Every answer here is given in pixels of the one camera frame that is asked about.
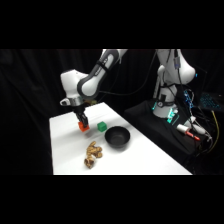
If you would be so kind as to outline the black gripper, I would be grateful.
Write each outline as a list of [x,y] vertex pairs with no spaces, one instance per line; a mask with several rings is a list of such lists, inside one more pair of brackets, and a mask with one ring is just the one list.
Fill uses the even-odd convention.
[[86,102],[84,102],[81,105],[73,107],[73,112],[76,114],[79,122],[83,123],[84,128],[86,128],[89,125],[88,118],[84,113],[85,108],[87,106],[88,106],[88,104]]

